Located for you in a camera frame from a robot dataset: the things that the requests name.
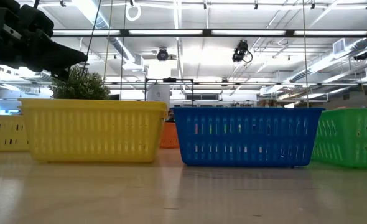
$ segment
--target green leaves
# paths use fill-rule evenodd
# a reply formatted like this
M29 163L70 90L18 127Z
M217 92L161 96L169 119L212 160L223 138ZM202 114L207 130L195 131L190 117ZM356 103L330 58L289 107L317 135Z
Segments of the green leaves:
M110 94L110 89L103 85L99 73L90 73L88 70L83 72L78 65L70 69L67 81L53 78L52 86L49 87L55 99L106 100Z

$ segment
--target security camera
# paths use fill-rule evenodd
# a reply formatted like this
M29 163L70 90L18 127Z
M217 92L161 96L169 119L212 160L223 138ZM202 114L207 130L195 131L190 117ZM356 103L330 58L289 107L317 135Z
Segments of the security camera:
M251 60L249 61L245 61L244 57L250 54L251 56ZM233 53L232 56L232 61L233 62L241 62L244 61L246 63L250 63L253 60L253 55L250 53L250 51L248 50L248 44L246 40L241 40L238 44L238 46L235 48L235 52Z
M356 61L366 60L366 59L367 59L367 52L353 57L353 60L356 60Z
M157 59L159 61L166 61L169 58L169 54L167 53L167 49L160 49L159 53L157 53Z

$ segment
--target cable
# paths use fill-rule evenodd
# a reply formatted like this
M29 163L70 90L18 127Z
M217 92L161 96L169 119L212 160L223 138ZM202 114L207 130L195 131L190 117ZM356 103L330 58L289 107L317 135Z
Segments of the cable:
M110 19L109 19L109 31L108 31L108 40L110 38L110 29L111 29L111 18L113 15L113 0L111 0L111 6L110 6ZM105 58L105 70L103 71L103 85L105 85L106 81L106 67L108 66L108 55L109 55L109 43L106 45L106 58Z
M123 29L126 28L126 19L127 19L127 16L125 15L124 16ZM120 67L120 100L123 99L123 58L124 58L124 53L125 53L124 40L125 40L125 38L123 37L123 40L121 41L121 48L123 49L123 52L121 54L121 67Z
M250 62L253 61L254 57L253 57L253 54L249 50L247 50L247 53L251 55L251 60L250 61L245 61L245 59L243 58L243 61L246 62L246 63L250 63Z
M101 3L102 3L102 0L99 0L98 10L96 11L96 16L95 16L95 21L94 21L94 26L92 27L92 33L91 33L91 37L90 37L90 43L88 44L88 49L86 50L87 59L86 59L86 61L84 63L84 66L83 66L83 73L85 72L85 66L86 66L86 63L88 61L88 55L90 54L90 48L91 48L92 38L94 36L96 21L98 20L99 11L101 10Z
M36 9L40 4L40 0L35 0L33 8Z
M302 0L302 21L304 23L304 54L305 54L305 71L308 72L307 62L307 36L305 34L305 0ZM308 74L305 76L305 82L307 83L307 107L309 107L309 96L308 96Z

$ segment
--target wall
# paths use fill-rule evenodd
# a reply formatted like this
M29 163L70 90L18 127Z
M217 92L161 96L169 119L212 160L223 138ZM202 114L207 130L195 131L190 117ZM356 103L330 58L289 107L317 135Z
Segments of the wall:
M347 108L362 108L367 107L367 95L365 96L361 91L349 92L350 98L348 100L343 99L343 95L337 95L330 99L328 103L324 103L322 107L326 109L335 109L337 107Z

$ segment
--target green basket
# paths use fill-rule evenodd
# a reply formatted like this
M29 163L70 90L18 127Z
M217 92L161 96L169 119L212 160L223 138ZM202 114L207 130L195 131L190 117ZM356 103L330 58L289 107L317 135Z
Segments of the green basket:
M322 112L312 160L367 168L367 109Z

